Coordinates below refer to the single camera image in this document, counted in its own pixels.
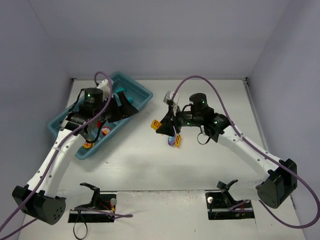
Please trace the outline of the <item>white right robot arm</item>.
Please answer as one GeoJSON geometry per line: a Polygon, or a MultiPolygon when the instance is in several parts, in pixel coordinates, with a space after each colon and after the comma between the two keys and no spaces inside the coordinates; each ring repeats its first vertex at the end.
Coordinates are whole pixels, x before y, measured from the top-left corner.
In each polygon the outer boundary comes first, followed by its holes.
{"type": "Polygon", "coordinates": [[[272,209],[277,209],[297,188],[297,179],[285,169],[297,173],[297,165],[291,159],[286,161],[275,157],[246,140],[237,128],[233,128],[228,118],[208,106],[204,93],[195,93],[189,97],[189,111],[178,106],[172,100],[173,92],[168,91],[163,99],[168,112],[160,121],[156,133],[178,137],[182,127],[198,127],[210,140],[228,148],[258,175],[257,180],[240,182],[237,179],[229,183],[219,181],[217,188],[222,198],[231,207],[243,200],[260,200],[272,209]]]}

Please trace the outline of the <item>teal yellow lego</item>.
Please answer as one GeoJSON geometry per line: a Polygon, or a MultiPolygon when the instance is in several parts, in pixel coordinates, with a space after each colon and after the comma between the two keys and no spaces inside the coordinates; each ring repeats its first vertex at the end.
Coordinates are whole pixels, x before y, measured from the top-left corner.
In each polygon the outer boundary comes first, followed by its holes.
{"type": "Polygon", "coordinates": [[[158,120],[154,119],[151,123],[151,128],[154,129],[154,130],[157,130],[159,129],[160,127],[162,126],[162,123],[159,122],[158,120]]]}

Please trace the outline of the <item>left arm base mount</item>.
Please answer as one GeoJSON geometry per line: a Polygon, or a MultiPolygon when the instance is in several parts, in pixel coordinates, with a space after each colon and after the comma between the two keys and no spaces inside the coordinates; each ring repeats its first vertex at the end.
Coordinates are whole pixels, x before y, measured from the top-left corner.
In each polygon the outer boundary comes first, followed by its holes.
{"type": "Polygon", "coordinates": [[[90,189],[92,196],[90,202],[80,204],[77,208],[85,208],[86,210],[71,209],[68,215],[68,223],[113,223],[115,217],[94,210],[103,211],[114,214],[116,212],[117,193],[103,192],[99,187],[92,184],[82,182],[82,188],[90,189]]]}

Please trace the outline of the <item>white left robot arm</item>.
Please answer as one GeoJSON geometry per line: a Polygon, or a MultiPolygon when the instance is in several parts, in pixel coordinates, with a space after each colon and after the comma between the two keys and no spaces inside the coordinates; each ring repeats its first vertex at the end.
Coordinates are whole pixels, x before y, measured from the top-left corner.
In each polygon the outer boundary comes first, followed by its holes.
{"type": "Polygon", "coordinates": [[[114,98],[99,88],[85,88],[83,103],[68,115],[60,125],[57,138],[36,174],[25,186],[16,186],[12,197],[24,214],[49,225],[56,224],[66,211],[66,198],[58,196],[58,187],[71,162],[84,143],[89,143],[97,123],[113,123],[138,113],[125,94],[114,98]]]}

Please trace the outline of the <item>small orange lego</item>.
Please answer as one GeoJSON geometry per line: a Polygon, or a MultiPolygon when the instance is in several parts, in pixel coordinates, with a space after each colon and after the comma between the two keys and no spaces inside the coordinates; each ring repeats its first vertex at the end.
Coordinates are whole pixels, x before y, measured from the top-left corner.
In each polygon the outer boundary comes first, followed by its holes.
{"type": "Polygon", "coordinates": [[[95,145],[94,143],[85,142],[85,143],[83,144],[83,148],[88,150],[88,149],[93,148],[94,145],[95,145]]]}

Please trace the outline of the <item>teal rounded lego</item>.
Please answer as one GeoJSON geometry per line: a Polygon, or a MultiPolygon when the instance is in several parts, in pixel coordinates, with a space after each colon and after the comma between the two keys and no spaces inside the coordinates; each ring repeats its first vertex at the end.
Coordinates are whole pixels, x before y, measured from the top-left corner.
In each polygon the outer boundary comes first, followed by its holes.
{"type": "Polygon", "coordinates": [[[124,87],[118,87],[118,88],[115,90],[116,93],[120,93],[120,92],[126,93],[126,91],[127,91],[127,90],[126,90],[124,87]]]}

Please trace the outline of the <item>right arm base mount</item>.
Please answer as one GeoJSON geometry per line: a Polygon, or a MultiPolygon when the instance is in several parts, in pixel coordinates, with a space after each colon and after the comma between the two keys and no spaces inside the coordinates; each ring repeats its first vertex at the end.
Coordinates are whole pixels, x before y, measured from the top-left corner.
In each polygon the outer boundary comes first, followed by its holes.
{"type": "Polygon", "coordinates": [[[218,190],[205,192],[207,216],[210,221],[255,218],[251,201],[234,200],[230,195],[229,189],[237,182],[236,179],[228,184],[219,181],[218,190]]]}

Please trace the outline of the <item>red white lego brick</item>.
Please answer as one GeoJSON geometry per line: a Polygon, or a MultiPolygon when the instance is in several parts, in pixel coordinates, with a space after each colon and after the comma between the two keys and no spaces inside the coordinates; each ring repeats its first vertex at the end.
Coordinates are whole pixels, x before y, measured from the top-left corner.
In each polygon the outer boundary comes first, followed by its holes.
{"type": "Polygon", "coordinates": [[[110,127],[104,126],[104,127],[101,128],[101,133],[102,133],[103,136],[106,136],[111,132],[111,130],[112,129],[110,127]]]}

